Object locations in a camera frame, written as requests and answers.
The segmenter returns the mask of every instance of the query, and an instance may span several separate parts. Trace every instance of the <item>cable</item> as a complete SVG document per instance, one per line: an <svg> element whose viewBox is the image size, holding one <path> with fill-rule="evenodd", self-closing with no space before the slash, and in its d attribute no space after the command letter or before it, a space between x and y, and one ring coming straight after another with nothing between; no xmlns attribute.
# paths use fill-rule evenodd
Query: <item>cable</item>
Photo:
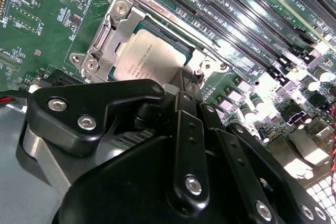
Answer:
<svg viewBox="0 0 336 224"><path fill-rule="evenodd" d="M7 104L13 102L13 98L11 97L2 97L0 98L0 104Z"/></svg>
<svg viewBox="0 0 336 224"><path fill-rule="evenodd" d="M333 126L334 126L335 130L334 130L333 145L332 145L332 152L331 152L330 187L331 187L331 194L336 201L336 192L334 190L334 173L335 173L335 167L336 167L336 113L335 113L335 107L331 107L331 115L333 117Z"/></svg>

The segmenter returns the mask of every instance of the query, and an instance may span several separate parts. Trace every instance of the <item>black plastic part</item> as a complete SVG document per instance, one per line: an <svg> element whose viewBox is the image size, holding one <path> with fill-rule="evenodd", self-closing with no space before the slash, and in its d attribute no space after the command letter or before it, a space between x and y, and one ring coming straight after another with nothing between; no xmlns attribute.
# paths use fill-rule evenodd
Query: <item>black plastic part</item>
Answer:
<svg viewBox="0 0 336 224"><path fill-rule="evenodd" d="M153 86L161 92L154 91ZM53 98L64 100L67 109L51 110L48 101ZM29 97L26 121L39 137L69 154L84 156L96 150L111 126L107 122L114 113L142 103L160 103L164 98L162 87L148 79L51 87L39 89ZM96 128L91 131L80 128L77 120L82 115L92 117Z"/></svg>
<svg viewBox="0 0 336 224"><path fill-rule="evenodd" d="M196 117L196 101L188 93L176 94L173 143L174 169L170 204L183 215L196 215L207 207L209 184L207 177L203 124ZM187 177L196 178L202 186L200 195L187 190Z"/></svg>
<svg viewBox="0 0 336 224"><path fill-rule="evenodd" d="M323 221L317 216L314 207L319 205L306 192L306 190L291 177L284 168L273 158L273 156L254 137L243 128L239 132L237 123L230 124L226 130L238 138L249 163L254 169L258 178L265 180L273 189L274 209L285 223L330 223L329 215L324 212L327 220ZM301 210L301 205L309 208L314 216L313 220L308 219Z"/></svg>
<svg viewBox="0 0 336 224"><path fill-rule="evenodd" d="M172 181L172 151L169 137L152 138L86 173L67 192L59 224L236 223L232 219L239 211L230 212L226 198L234 194L218 190L227 177L218 172L218 158L210 155L209 206L187 218L169 205L166 189Z"/></svg>

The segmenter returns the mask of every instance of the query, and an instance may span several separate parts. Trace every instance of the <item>mounting hole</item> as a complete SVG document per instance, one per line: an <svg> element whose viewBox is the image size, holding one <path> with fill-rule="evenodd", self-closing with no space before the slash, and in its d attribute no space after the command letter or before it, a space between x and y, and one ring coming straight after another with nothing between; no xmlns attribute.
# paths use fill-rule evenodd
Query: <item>mounting hole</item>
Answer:
<svg viewBox="0 0 336 224"><path fill-rule="evenodd" d="M160 93L160 92L161 92L161 89L160 89L158 86L156 86L156 85L153 85L153 86L152 86L152 89L153 89L155 92L157 92L157 93Z"/></svg>
<svg viewBox="0 0 336 224"><path fill-rule="evenodd" d="M322 212L322 210L318 207L314 207L317 215L322 219L322 220L327 220L326 215L324 214L324 212Z"/></svg>
<svg viewBox="0 0 336 224"><path fill-rule="evenodd" d="M193 137L189 137L189 141L190 141L192 144L196 144L196 139L193 138Z"/></svg>
<svg viewBox="0 0 336 224"><path fill-rule="evenodd" d="M191 101L192 100L192 98L189 95L187 95L187 94L185 94L183 97L187 101Z"/></svg>
<svg viewBox="0 0 336 224"><path fill-rule="evenodd" d="M306 207L304 205L301 205L301 210L308 219L310 219L310 220L314 219L314 215L308 207Z"/></svg>
<svg viewBox="0 0 336 224"><path fill-rule="evenodd" d="M75 62L75 63L78 63L79 62L79 57L77 55L74 55L72 57L72 61Z"/></svg>
<svg viewBox="0 0 336 224"><path fill-rule="evenodd" d="M245 166L245 163L244 161L242 161L241 159L237 159L238 163L241 165L241 166Z"/></svg>

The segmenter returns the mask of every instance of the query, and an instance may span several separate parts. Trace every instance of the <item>black metal bracket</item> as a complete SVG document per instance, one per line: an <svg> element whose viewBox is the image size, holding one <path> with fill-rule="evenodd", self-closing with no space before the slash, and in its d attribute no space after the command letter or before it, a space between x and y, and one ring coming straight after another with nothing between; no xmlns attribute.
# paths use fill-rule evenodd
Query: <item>black metal bracket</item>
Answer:
<svg viewBox="0 0 336 224"><path fill-rule="evenodd" d="M26 121L39 137L69 154L85 156L98 147L115 113L143 103L160 103L164 98L165 91L152 80L51 87L28 98ZM53 101L56 107L50 108ZM92 119L94 129L80 127L81 116Z"/></svg>
<svg viewBox="0 0 336 224"><path fill-rule="evenodd" d="M45 88L28 98L30 137L56 145L63 163L66 155L94 152L115 129L156 130L118 157L77 174L59 223L330 223L244 127L224 129L215 109L201 103L192 76L179 71L173 82L179 91L167 95L154 81L135 80ZM53 99L59 106L50 107ZM95 126L83 129L83 115ZM115 120L123 115L134 117ZM72 167L83 164L83 158L71 159L79 162Z"/></svg>

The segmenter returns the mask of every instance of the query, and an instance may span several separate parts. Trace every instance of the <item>capacitor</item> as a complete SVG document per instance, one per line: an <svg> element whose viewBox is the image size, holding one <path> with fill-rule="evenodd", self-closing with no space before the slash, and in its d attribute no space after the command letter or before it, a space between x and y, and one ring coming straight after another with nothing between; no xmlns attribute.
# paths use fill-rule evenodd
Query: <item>capacitor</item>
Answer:
<svg viewBox="0 0 336 224"><path fill-rule="evenodd" d="M317 91L319 89L319 83L315 81L313 78L308 77L303 81L303 85L309 90L309 91Z"/></svg>
<svg viewBox="0 0 336 224"><path fill-rule="evenodd" d="M331 87L328 92L332 94L334 97L336 97L336 87Z"/></svg>
<svg viewBox="0 0 336 224"><path fill-rule="evenodd" d="M250 107L245 104L245 106L243 106L242 108L240 108L244 118L246 120L251 120L253 118L253 113L252 113L252 110L250 109Z"/></svg>
<svg viewBox="0 0 336 224"><path fill-rule="evenodd" d="M265 128L263 128L263 127L259 128L259 129L258 129L258 133L259 133L259 135L260 135L261 140L262 140L264 143L268 143L268 142L269 142L269 137L268 137L268 135L267 135L267 133L266 133Z"/></svg>
<svg viewBox="0 0 336 224"><path fill-rule="evenodd" d="M322 81L322 82L329 82L333 79L333 74L325 71L322 68L319 68L317 70L315 70L314 72L314 77L316 77L318 80Z"/></svg>
<svg viewBox="0 0 336 224"><path fill-rule="evenodd" d="M304 128L304 123L301 120L298 120L294 123L294 125L296 126L296 128L298 128L299 130L302 130Z"/></svg>
<svg viewBox="0 0 336 224"><path fill-rule="evenodd" d="M251 101L257 110L262 111L265 108L265 103L260 97L252 98Z"/></svg>
<svg viewBox="0 0 336 224"><path fill-rule="evenodd" d="M309 115L304 115L303 117L301 117L301 120L303 121L304 124L309 124L311 123L311 121L313 121L313 119L310 118Z"/></svg>

